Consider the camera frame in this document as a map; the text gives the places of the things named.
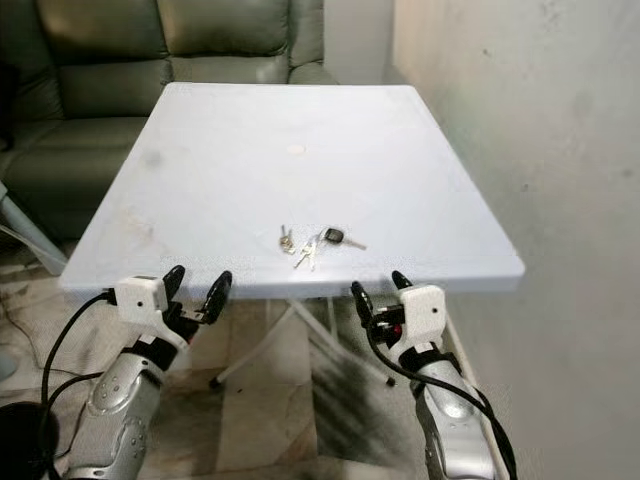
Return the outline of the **silver key bunch black fob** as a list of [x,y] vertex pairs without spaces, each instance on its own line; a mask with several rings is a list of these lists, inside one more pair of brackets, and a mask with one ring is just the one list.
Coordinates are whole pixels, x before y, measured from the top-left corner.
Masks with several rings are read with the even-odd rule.
[[355,241],[355,239],[349,237],[344,230],[335,227],[326,227],[320,230],[319,233],[314,234],[314,236],[307,237],[305,241],[301,243],[301,246],[297,246],[297,244],[294,243],[293,230],[291,228],[282,225],[280,230],[282,230],[282,234],[280,234],[278,241],[276,241],[279,250],[285,253],[285,255],[300,256],[300,259],[294,262],[294,269],[300,268],[300,266],[306,262],[307,265],[310,265],[310,269],[314,271],[317,266],[317,259],[319,259],[321,247],[323,247],[324,244],[329,244],[329,246],[352,247],[357,248],[357,250],[366,250],[367,248],[366,244]]

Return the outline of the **white folding table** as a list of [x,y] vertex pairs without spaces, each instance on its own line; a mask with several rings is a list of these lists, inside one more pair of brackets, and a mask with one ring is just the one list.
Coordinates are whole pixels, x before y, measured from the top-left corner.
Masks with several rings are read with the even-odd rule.
[[[326,227],[314,271],[279,250]],[[59,276],[88,298],[182,265],[201,300],[220,273],[237,300],[282,300],[330,338],[307,298],[349,284],[393,292],[390,273],[451,294],[516,291],[524,261],[416,88],[407,84],[174,82],[146,120]]]

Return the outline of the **pale grey side table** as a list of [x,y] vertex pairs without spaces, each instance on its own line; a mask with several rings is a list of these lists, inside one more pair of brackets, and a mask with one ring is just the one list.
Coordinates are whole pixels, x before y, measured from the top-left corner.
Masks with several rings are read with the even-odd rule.
[[51,275],[60,276],[67,266],[68,257],[38,227],[35,221],[15,204],[9,197],[8,189],[0,184],[0,214],[3,219],[1,230],[17,239],[33,252],[36,259],[50,271]]

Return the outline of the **dark green leather sofa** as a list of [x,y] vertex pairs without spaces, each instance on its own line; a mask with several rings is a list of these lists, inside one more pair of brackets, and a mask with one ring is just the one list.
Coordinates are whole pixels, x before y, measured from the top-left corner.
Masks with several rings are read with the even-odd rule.
[[325,0],[0,0],[6,192],[77,241],[169,83],[330,84],[324,22]]

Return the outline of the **black round object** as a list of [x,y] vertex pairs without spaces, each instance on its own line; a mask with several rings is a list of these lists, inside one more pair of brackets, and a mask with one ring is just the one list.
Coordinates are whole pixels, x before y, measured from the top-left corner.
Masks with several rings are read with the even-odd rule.
[[42,408],[35,402],[15,402],[0,408],[0,480],[44,480],[37,447]]

